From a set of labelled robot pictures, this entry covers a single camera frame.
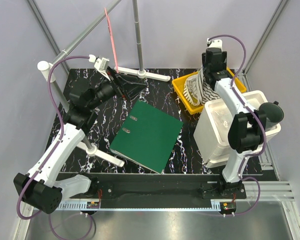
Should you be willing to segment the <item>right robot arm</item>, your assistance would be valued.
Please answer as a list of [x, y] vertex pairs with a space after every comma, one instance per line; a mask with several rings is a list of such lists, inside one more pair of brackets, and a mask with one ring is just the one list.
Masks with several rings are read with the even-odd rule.
[[207, 84], [220, 96], [233, 120], [227, 139], [232, 152], [217, 182], [217, 192], [229, 198], [242, 188], [243, 165], [256, 156], [259, 146], [265, 146], [266, 119], [263, 110], [255, 109], [239, 91], [235, 79], [227, 71], [227, 52], [208, 47], [202, 54], [202, 72]]

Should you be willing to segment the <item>striped black white tank top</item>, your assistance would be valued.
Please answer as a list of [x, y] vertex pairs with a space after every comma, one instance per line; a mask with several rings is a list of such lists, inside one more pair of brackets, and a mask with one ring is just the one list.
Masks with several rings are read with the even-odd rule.
[[202, 67], [196, 74], [189, 76], [185, 80], [183, 96], [195, 107], [221, 98], [206, 82]]

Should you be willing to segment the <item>pink wire hanger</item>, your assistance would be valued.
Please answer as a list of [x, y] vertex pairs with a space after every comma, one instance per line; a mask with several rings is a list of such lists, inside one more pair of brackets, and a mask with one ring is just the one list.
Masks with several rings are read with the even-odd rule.
[[105, 18], [107, 21], [107, 26], [108, 26], [108, 31], [109, 31], [109, 37], [110, 37], [110, 42], [111, 42], [111, 48], [112, 48], [112, 53], [113, 53], [113, 58], [114, 58], [114, 64], [115, 64], [115, 71], [119, 73], [119, 66], [118, 66], [118, 60], [117, 60], [117, 53], [116, 53], [116, 47], [115, 47], [115, 41], [114, 41], [114, 36], [113, 36], [113, 31], [112, 31], [112, 26], [111, 26], [111, 21], [110, 17], [108, 15], [108, 11], [106, 7], [104, 7], [104, 13], [105, 13]]

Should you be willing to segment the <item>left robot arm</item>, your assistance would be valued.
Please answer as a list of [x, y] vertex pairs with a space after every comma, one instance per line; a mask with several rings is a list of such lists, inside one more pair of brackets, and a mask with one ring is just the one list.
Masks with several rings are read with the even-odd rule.
[[98, 193], [96, 178], [86, 173], [65, 180], [57, 180], [58, 174], [75, 148], [89, 156], [96, 156], [118, 167], [124, 161], [98, 149], [86, 140], [98, 115], [95, 109], [114, 96], [126, 101], [137, 97], [146, 84], [137, 77], [117, 73], [112, 68], [100, 70], [101, 83], [91, 86], [86, 78], [76, 80], [69, 93], [69, 110], [60, 118], [60, 130], [40, 160], [26, 173], [18, 173], [13, 183], [18, 193], [17, 214], [21, 219], [21, 203], [24, 202], [46, 214], [54, 212], [61, 201], [83, 194], [93, 198]]

